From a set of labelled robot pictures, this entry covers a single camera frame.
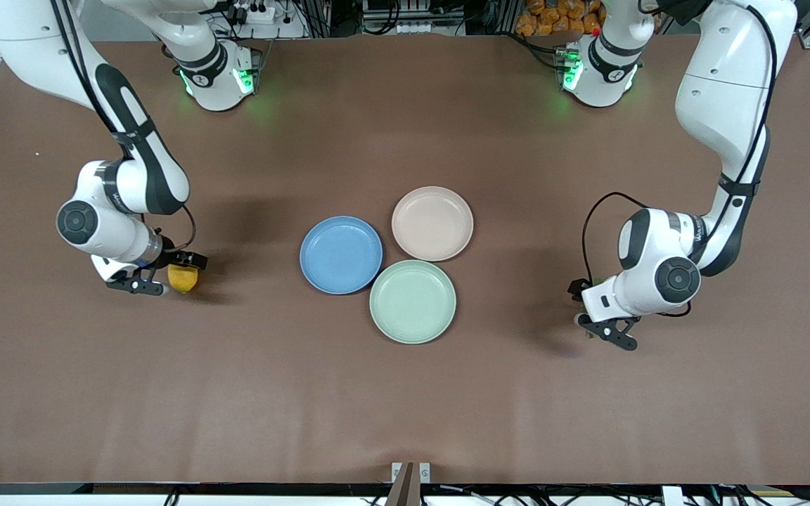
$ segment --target beige plate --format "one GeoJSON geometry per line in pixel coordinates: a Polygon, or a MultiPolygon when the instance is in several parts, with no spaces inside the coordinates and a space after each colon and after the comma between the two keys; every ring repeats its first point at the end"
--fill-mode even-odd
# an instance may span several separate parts
{"type": "Polygon", "coordinates": [[[405,195],[396,205],[392,234],[415,259],[440,262],[467,246],[473,234],[473,214],[458,193],[425,186],[405,195]]]}

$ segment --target cable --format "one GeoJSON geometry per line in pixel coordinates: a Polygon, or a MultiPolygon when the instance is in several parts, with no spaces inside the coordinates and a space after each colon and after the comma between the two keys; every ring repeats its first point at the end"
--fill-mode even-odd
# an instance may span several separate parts
{"type": "Polygon", "coordinates": [[[370,33],[370,35],[385,35],[392,31],[393,28],[396,27],[396,23],[399,22],[399,13],[401,13],[401,6],[399,6],[399,0],[388,0],[390,3],[390,15],[386,18],[386,23],[380,28],[378,31],[374,32],[369,29],[363,28],[364,33],[370,33]],[[395,9],[395,16],[396,19],[392,19],[393,9],[395,9]]]}
{"type": "Polygon", "coordinates": [[[495,32],[493,35],[506,35],[512,39],[512,41],[517,42],[518,44],[524,46],[525,48],[531,49],[531,51],[539,51],[541,53],[546,54],[555,54],[555,49],[552,48],[544,48],[543,46],[537,46],[536,44],[531,44],[527,41],[526,38],[516,35],[512,32],[495,32]]]}
{"type": "Polygon", "coordinates": [[[227,13],[225,13],[224,11],[219,11],[219,12],[221,12],[221,15],[224,16],[224,20],[227,22],[227,26],[229,27],[229,31],[231,31],[231,39],[232,39],[232,41],[238,41],[239,40],[239,35],[237,35],[236,29],[233,28],[233,23],[231,22],[231,19],[229,17],[227,17],[227,13]]]}
{"type": "Polygon", "coordinates": [[[687,301],[687,308],[683,313],[656,313],[659,316],[666,316],[668,318],[682,318],[689,314],[689,311],[692,311],[692,302],[687,301]]]}
{"type": "Polygon", "coordinates": [[[647,11],[647,10],[643,9],[643,0],[637,0],[637,2],[636,2],[636,10],[639,11],[640,13],[643,13],[643,14],[655,15],[655,14],[664,12],[665,9],[670,9],[673,6],[679,6],[679,4],[682,4],[684,2],[688,2],[688,0],[674,0],[673,2],[666,3],[664,6],[658,6],[658,7],[655,7],[655,9],[647,11]]]}
{"type": "Polygon", "coordinates": [[[271,48],[274,47],[274,39],[271,39],[270,42],[267,44],[267,51],[264,52],[264,56],[261,57],[261,64],[258,65],[258,72],[264,70],[267,67],[267,57],[271,55],[271,48]]]}
{"type": "Polygon", "coordinates": [[[177,506],[178,502],[180,502],[180,486],[174,486],[167,494],[164,506],[177,506]]]}
{"type": "Polygon", "coordinates": [[[610,199],[613,196],[623,197],[624,199],[626,199],[626,200],[628,200],[630,202],[633,202],[634,204],[640,206],[640,208],[649,207],[648,205],[645,205],[642,202],[639,202],[637,199],[634,199],[634,198],[632,198],[632,196],[627,195],[626,193],[623,193],[623,192],[611,192],[611,193],[608,193],[607,195],[603,196],[601,199],[598,199],[598,201],[596,201],[596,203],[594,205],[592,205],[592,208],[589,209],[589,212],[586,215],[585,220],[583,220],[583,231],[582,231],[582,234],[581,234],[581,248],[583,250],[583,266],[585,266],[585,268],[586,268],[586,279],[587,279],[587,281],[589,281],[590,285],[592,285],[592,271],[591,271],[591,269],[589,269],[589,258],[587,257],[587,254],[586,254],[586,228],[589,226],[589,219],[592,218],[592,214],[596,211],[596,208],[598,208],[598,206],[601,205],[602,202],[607,201],[608,199],[610,199]]]}
{"type": "Polygon", "coordinates": [[[508,499],[508,498],[511,498],[511,499],[516,500],[517,502],[520,502],[522,506],[530,506],[529,504],[527,504],[527,502],[525,502],[523,499],[521,499],[521,497],[517,497],[516,495],[504,495],[504,496],[501,496],[501,497],[499,497],[499,500],[496,500],[496,502],[492,503],[492,506],[499,506],[499,505],[501,505],[501,503],[505,499],[508,499]]]}
{"type": "Polygon", "coordinates": [[[762,504],[762,506],[773,506],[771,503],[767,502],[767,500],[761,499],[761,497],[759,497],[758,495],[753,493],[751,490],[749,490],[748,486],[736,486],[736,488],[739,489],[740,491],[742,491],[743,493],[748,493],[749,496],[753,497],[757,502],[760,502],[762,504]]]}
{"type": "MultiPolygon", "coordinates": [[[[469,20],[475,20],[475,19],[479,18],[482,15],[483,15],[483,13],[476,13],[476,14],[473,14],[473,16],[470,16],[470,17],[462,17],[462,22],[460,22],[458,24],[458,26],[456,26],[456,31],[454,32],[454,34],[458,35],[458,31],[461,29],[461,27],[462,27],[462,25],[464,25],[464,23],[469,22],[469,20]]],[[[467,28],[466,27],[464,28],[464,35],[467,35],[467,28]]]]}
{"type": "Polygon", "coordinates": [[[509,39],[512,39],[512,41],[515,41],[518,44],[524,46],[525,48],[527,48],[528,51],[530,51],[530,54],[533,55],[533,58],[536,58],[536,61],[541,63],[543,65],[543,67],[552,68],[552,70],[565,70],[565,68],[569,68],[567,66],[554,65],[552,63],[549,63],[549,62],[543,60],[543,58],[541,58],[540,55],[536,54],[537,51],[539,51],[541,53],[546,53],[546,54],[555,54],[555,49],[544,48],[542,46],[533,45],[530,42],[527,42],[526,39],[524,39],[524,38],[522,38],[522,37],[520,37],[518,35],[514,35],[514,33],[511,33],[511,32],[496,32],[496,33],[494,33],[494,35],[505,35],[509,39]]]}
{"type": "Polygon", "coordinates": [[[189,208],[186,207],[186,204],[183,205],[183,210],[186,211],[186,216],[189,216],[189,225],[193,229],[189,234],[189,240],[187,240],[183,244],[180,244],[180,246],[174,246],[170,247],[170,249],[165,249],[164,253],[176,253],[177,251],[180,251],[184,247],[188,247],[190,244],[193,244],[193,241],[195,240],[195,218],[193,218],[193,214],[192,212],[189,211],[189,208]]]}
{"type": "MultiPolygon", "coordinates": [[[[99,115],[99,119],[102,121],[105,127],[108,128],[108,131],[112,132],[112,134],[116,134],[117,129],[105,114],[104,109],[99,103],[99,99],[96,97],[96,92],[94,92],[93,86],[89,80],[89,74],[86,71],[86,62],[84,62],[83,59],[83,49],[80,48],[80,38],[77,35],[77,27],[74,26],[74,17],[71,16],[70,6],[68,5],[67,0],[61,1],[61,8],[58,7],[57,0],[49,0],[49,4],[52,7],[52,13],[55,14],[55,22],[58,23],[58,32],[61,35],[61,41],[65,45],[65,51],[67,51],[71,66],[74,68],[74,72],[77,74],[77,79],[80,81],[80,86],[84,92],[86,92],[86,98],[89,100],[90,105],[92,105],[93,110],[96,111],[97,115],[99,115]],[[61,13],[62,8],[64,9],[64,13],[67,14],[68,24],[70,25],[71,32],[73,32],[74,35],[73,47],[71,47],[71,41],[70,38],[68,38],[68,31],[65,28],[64,15],[61,13]]],[[[126,146],[121,145],[121,151],[125,158],[129,158],[129,150],[126,146]]]]}
{"type": "Polygon", "coordinates": [[[456,492],[470,494],[472,496],[475,496],[479,500],[483,500],[483,502],[487,502],[489,504],[492,504],[493,506],[495,506],[495,504],[496,504],[495,500],[489,499],[489,497],[486,497],[485,495],[481,495],[481,494],[476,493],[476,492],[470,492],[469,490],[464,490],[463,488],[460,488],[460,487],[454,487],[454,486],[439,486],[439,487],[441,489],[454,490],[456,492]]]}
{"type": "MultiPolygon", "coordinates": [[[[742,169],[740,169],[740,173],[738,176],[736,176],[734,183],[739,183],[742,181],[743,174],[745,174],[745,169],[749,166],[749,163],[752,161],[752,157],[755,155],[755,150],[758,148],[758,140],[761,138],[761,132],[763,131],[765,124],[768,122],[768,109],[771,108],[771,99],[774,97],[774,84],[777,83],[777,43],[774,41],[774,35],[771,32],[771,27],[768,26],[768,22],[765,21],[764,17],[760,12],[758,12],[757,9],[752,6],[748,6],[746,7],[746,10],[752,13],[752,15],[755,16],[755,19],[761,23],[761,29],[768,38],[768,45],[771,47],[771,79],[768,80],[768,95],[765,96],[764,99],[764,110],[761,112],[761,121],[759,121],[758,129],[756,129],[755,136],[752,138],[752,144],[749,147],[749,153],[746,154],[745,163],[742,164],[742,169]]],[[[721,212],[717,215],[717,220],[714,221],[714,227],[711,228],[710,233],[706,234],[705,239],[703,239],[702,242],[695,247],[689,256],[694,257],[705,250],[705,247],[708,245],[708,241],[710,241],[711,237],[714,237],[714,234],[717,233],[717,228],[720,227],[721,221],[724,219],[724,215],[727,214],[727,210],[730,208],[730,202],[733,201],[733,198],[731,197],[732,195],[727,195],[727,200],[724,201],[721,212]]]]}

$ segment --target green plate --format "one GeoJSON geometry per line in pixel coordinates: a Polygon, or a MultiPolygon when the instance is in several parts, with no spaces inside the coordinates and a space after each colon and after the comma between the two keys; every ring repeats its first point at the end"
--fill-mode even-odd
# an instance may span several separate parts
{"type": "Polygon", "coordinates": [[[456,316],[456,288],[440,268],[404,260],[380,273],[371,288],[371,317],[390,339],[431,342],[456,316]]]}

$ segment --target green led light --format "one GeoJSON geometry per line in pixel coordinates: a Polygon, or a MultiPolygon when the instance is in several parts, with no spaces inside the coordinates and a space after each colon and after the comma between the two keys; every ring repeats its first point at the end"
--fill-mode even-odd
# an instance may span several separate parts
{"type": "Polygon", "coordinates": [[[186,84],[186,95],[193,96],[193,89],[189,86],[189,80],[186,79],[186,74],[183,73],[183,70],[180,71],[180,77],[183,78],[183,83],[186,84]]]}
{"type": "Polygon", "coordinates": [[[239,84],[239,91],[246,94],[252,93],[253,91],[252,78],[248,76],[247,70],[243,70],[241,72],[234,68],[233,76],[236,78],[237,84],[239,84]]]}
{"type": "Polygon", "coordinates": [[[630,86],[633,86],[633,76],[636,74],[636,70],[639,68],[639,65],[634,65],[633,70],[630,71],[630,75],[627,76],[627,85],[624,86],[624,91],[630,89],[630,86]]]}
{"type": "Polygon", "coordinates": [[[568,70],[568,73],[565,75],[565,88],[569,90],[575,89],[577,87],[577,82],[579,81],[579,76],[583,73],[583,62],[578,61],[576,65],[571,70],[568,70]]]}

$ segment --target black cable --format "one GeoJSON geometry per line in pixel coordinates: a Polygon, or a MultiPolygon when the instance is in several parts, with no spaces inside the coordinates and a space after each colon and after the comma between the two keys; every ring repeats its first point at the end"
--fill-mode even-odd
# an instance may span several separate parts
{"type": "Polygon", "coordinates": [[[767,500],[763,500],[756,493],[753,493],[748,486],[736,486],[736,488],[742,491],[743,493],[749,494],[749,496],[753,497],[755,500],[758,500],[758,502],[760,502],[762,506],[773,506],[771,503],[767,502],[767,500]]]}
{"type": "MultiPolygon", "coordinates": [[[[462,25],[464,25],[464,23],[469,22],[469,20],[475,20],[475,19],[479,18],[482,15],[483,15],[483,13],[476,13],[476,14],[473,14],[473,16],[470,16],[470,17],[466,17],[466,18],[463,17],[462,22],[460,22],[458,24],[458,26],[456,26],[456,32],[454,32],[454,34],[458,35],[458,31],[461,29],[461,27],[462,27],[462,25]]],[[[464,35],[467,35],[467,28],[464,29],[464,35]]]]}
{"type": "Polygon", "coordinates": [[[186,204],[183,205],[182,209],[186,211],[186,216],[189,216],[189,225],[192,228],[192,231],[189,234],[189,240],[187,240],[183,244],[180,244],[180,246],[174,246],[171,247],[171,249],[165,249],[164,253],[176,253],[177,251],[180,251],[184,247],[188,247],[190,244],[193,244],[193,241],[195,240],[195,218],[193,218],[193,214],[192,212],[189,211],[189,208],[186,207],[186,204]]]}
{"type": "Polygon", "coordinates": [[[518,44],[524,46],[525,48],[531,49],[531,51],[539,51],[541,53],[546,54],[555,54],[555,49],[552,48],[544,48],[543,46],[537,46],[536,44],[531,44],[526,38],[517,35],[512,32],[495,32],[493,35],[505,35],[512,39],[512,41],[517,42],[518,44]]]}
{"type": "Polygon", "coordinates": [[[385,35],[386,33],[391,32],[392,29],[396,27],[396,23],[399,22],[399,13],[401,13],[401,6],[399,6],[399,0],[389,0],[389,3],[390,3],[390,15],[387,16],[386,23],[383,23],[383,27],[376,32],[364,28],[363,29],[364,33],[370,33],[370,35],[385,35]]]}
{"type": "Polygon", "coordinates": [[[178,502],[180,502],[180,486],[174,486],[167,494],[164,506],[177,506],[178,502]]]}
{"type": "Polygon", "coordinates": [[[592,218],[592,214],[596,211],[596,208],[598,208],[598,206],[601,205],[602,202],[607,201],[608,199],[610,199],[613,196],[623,197],[624,199],[626,199],[626,200],[628,200],[630,202],[633,202],[634,204],[636,204],[636,205],[638,205],[638,206],[640,206],[642,208],[649,207],[648,205],[645,205],[642,202],[639,202],[637,199],[634,199],[634,198],[632,198],[632,196],[627,195],[626,193],[623,193],[623,192],[611,192],[611,193],[608,193],[607,195],[603,196],[601,199],[598,199],[598,201],[596,201],[596,203],[594,205],[592,205],[592,208],[589,209],[589,212],[586,215],[585,220],[583,220],[583,231],[582,231],[582,234],[581,234],[581,248],[583,250],[583,266],[585,266],[585,268],[586,268],[586,279],[587,279],[587,281],[589,281],[590,285],[592,285],[592,270],[589,269],[589,258],[587,257],[587,254],[586,254],[586,228],[589,226],[589,219],[592,218]]]}
{"type": "Polygon", "coordinates": [[[581,491],[579,491],[578,493],[574,494],[574,496],[573,496],[573,497],[571,497],[571,499],[566,500],[566,501],[565,501],[565,503],[563,503],[563,504],[562,504],[562,506],[570,506],[570,504],[571,504],[572,502],[574,502],[575,500],[578,500],[578,499],[579,499],[579,496],[581,496],[581,495],[583,495],[583,494],[587,493],[587,490],[588,490],[588,489],[581,490],[581,491]]]}
{"type": "Polygon", "coordinates": [[[504,495],[504,496],[501,496],[501,497],[499,497],[499,499],[498,499],[498,500],[496,500],[496,502],[495,502],[495,503],[494,503],[492,506],[501,506],[501,503],[502,503],[502,502],[503,502],[505,499],[508,499],[508,498],[511,498],[511,499],[516,500],[517,502],[520,502],[520,503],[522,504],[522,506],[530,506],[529,504],[527,504],[527,502],[525,502],[525,501],[524,501],[523,499],[521,499],[520,497],[517,497],[516,495],[504,495]]]}
{"type": "Polygon", "coordinates": [[[683,311],[683,313],[656,313],[659,316],[666,316],[668,318],[682,318],[688,315],[692,311],[692,302],[687,301],[687,308],[683,311]]]}
{"type": "MultiPolygon", "coordinates": [[[[758,129],[755,131],[755,137],[752,139],[752,144],[749,147],[749,153],[746,154],[745,163],[742,164],[742,169],[740,169],[740,173],[736,176],[736,180],[734,183],[739,183],[743,179],[743,174],[745,174],[746,167],[749,166],[749,162],[752,161],[752,157],[755,155],[755,150],[758,147],[758,140],[761,138],[761,132],[763,131],[765,124],[768,122],[768,109],[771,107],[771,99],[774,97],[774,84],[777,83],[777,43],[774,41],[774,35],[771,33],[771,27],[768,26],[768,22],[765,21],[764,17],[752,6],[746,7],[746,10],[752,13],[753,16],[761,23],[761,29],[764,32],[765,36],[768,38],[768,45],[771,46],[771,79],[768,80],[768,95],[764,99],[764,110],[761,112],[761,121],[759,121],[758,129]]],[[[720,214],[717,215],[717,220],[714,222],[714,227],[711,228],[710,233],[706,234],[705,239],[692,251],[689,255],[694,257],[701,251],[705,250],[705,247],[708,245],[708,241],[711,240],[711,237],[714,237],[714,234],[717,232],[717,228],[720,227],[721,221],[724,219],[724,215],[727,214],[727,210],[730,208],[730,202],[733,201],[732,195],[727,195],[727,200],[724,201],[724,205],[721,208],[720,214]]]]}
{"type": "Polygon", "coordinates": [[[543,65],[543,67],[552,68],[552,70],[566,70],[567,68],[570,68],[570,67],[565,66],[565,65],[554,65],[552,63],[549,63],[549,62],[543,60],[543,58],[540,57],[540,55],[536,54],[537,51],[539,51],[541,53],[545,53],[545,54],[554,54],[555,49],[544,48],[542,46],[533,45],[530,42],[527,42],[527,40],[524,39],[523,37],[515,35],[514,33],[511,33],[511,32],[496,32],[496,33],[494,33],[494,35],[505,35],[509,39],[512,39],[512,41],[515,41],[518,44],[524,46],[525,48],[527,48],[528,51],[530,51],[530,54],[533,55],[533,58],[536,58],[536,61],[541,63],[543,65]]]}
{"type": "Polygon", "coordinates": [[[319,33],[319,34],[321,34],[321,35],[322,35],[322,34],[323,34],[323,31],[319,31],[318,29],[315,29],[315,25],[313,25],[313,24],[311,23],[311,20],[315,20],[316,22],[318,22],[318,23],[319,23],[319,25],[323,25],[323,23],[321,22],[321,19],[319,19],[319,18],[318,18],[317,16],[315,16],[314,14],[312,14],[312,13],[310,13],[310,12],[306,11],[306,10],[305,10],[305,5],[304,5],[304,4],[302,4],[302,5],[300,6],[300,5],[298,4],[298,2],[296,2],[296,3],[295,3],[295,6],[296,6],[296,14],[298,14],[300,17],[304,18],[303,20],[305,21],[306,25],[308,25],[309,35],[311,35],[312,39],[317,39],[317,37],[315,36],[315,34],[316,34],[316,33],[319,33]]]}
{"type": "Polygon", "coordinates": [[[224,11],[221,12],[221,15],[224,16],[224,20],[227,22],[227,26],[229,27],[229,31],[231,31],[231,41],[239,41],[239,35],[237,35],[236,29],[233,28],[233,23],[231,23],[231,19],[227,17],[227,13],[224,11]]]}
{"type": "Polygon", "coordinates": [[[670,9],[673,6],[679,6],[679,4],[682,4],[682,3],[688,2],[688,1],[689,0],[674,0],[673,2],[666,3],[664,6],[658,6],[658,7],[655,7],[655,9],[647,11],[647,10],[643,9],[643,0],[637,0],[637,2],[636,2],[636,10],[639,11],[640,13],[643,13],[643,14],[655,15],[655,14],[658,14],[658,13],[663,13],[665,11],[665,9],[670,9]]]}
{"type": "MultiPolygon", "coordinates": [[[[105,127],[108,128],[108,131],[112,132],[112,134],[116,134],[117,128],[115,127],[115,124],[113,124],[112,120],[105,113],[102,103],[99,103],[99,99],[96,96],[96,91],[93,90],[93,82],[89,78],[89,72],[86,69],[86,61],[84,61],[83,58],[83,49],[80,47],[80,36],[77,34],[77,26],[74,25],[74,16],[71,15],[70,3],[68,3],[68,0],[61,0],[61,6],[64,7],[64,12],[67,16],[67,24],[70,26],[70,31],[73,34],[74,48],[77,49],[77,61],[80,64],[80,71],[83,75],[82,79],[84,80],[84,83],[86,83],[86,93],[89,96],[90,103],[92,103],[93,109],[96,110],[97,115],[99,115],[99,119],[102,119],[102,122],[105,124],[105,127]]],[[[127,146],[121,144],[121,151],[124,158],[131,158],[131,153],[129,153],[129,148],[127,146]]]]}

